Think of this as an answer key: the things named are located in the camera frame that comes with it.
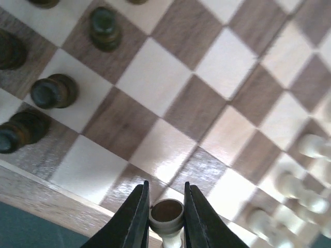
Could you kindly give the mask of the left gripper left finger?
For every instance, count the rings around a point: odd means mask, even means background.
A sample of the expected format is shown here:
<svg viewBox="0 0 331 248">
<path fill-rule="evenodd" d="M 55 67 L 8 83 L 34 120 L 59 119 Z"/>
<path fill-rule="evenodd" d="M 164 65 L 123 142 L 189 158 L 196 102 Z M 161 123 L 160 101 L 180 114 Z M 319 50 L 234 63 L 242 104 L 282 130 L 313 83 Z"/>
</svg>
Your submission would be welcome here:
<svg viewBox="0 0 331 248">
<path fill-rule="evenodd" d="M 149 243 L 149 183 L 138 184 L 109 222 L 81 248 L 142 248 Z"/>
</svg>

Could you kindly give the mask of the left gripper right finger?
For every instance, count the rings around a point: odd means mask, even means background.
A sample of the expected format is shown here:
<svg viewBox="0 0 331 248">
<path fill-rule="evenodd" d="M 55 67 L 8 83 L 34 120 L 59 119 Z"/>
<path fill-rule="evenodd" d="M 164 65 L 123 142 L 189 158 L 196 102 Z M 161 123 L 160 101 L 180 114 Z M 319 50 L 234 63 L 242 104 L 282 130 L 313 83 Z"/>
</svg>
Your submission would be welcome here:
<svg viewBox="0 0 331 248">
<path fill-rule="evenodd" d="M 184 247 L 246 248 L 223 222 L 196 185 L 184 188 Z"/>
</svg>

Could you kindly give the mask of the white chess pawn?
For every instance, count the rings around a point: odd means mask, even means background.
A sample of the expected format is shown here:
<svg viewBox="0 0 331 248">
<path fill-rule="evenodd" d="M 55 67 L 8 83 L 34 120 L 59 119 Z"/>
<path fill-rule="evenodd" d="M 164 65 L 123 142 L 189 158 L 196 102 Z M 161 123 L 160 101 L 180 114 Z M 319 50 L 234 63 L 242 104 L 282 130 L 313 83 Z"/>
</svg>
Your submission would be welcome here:
<svg viewBox="0 0 331 248">
<path fill-rule="evenodd" d="M 307 134 L 298 143 L 298 151 L 310 158 L 323 158 L 330 161 L 330 140 Z"/>
</svg>

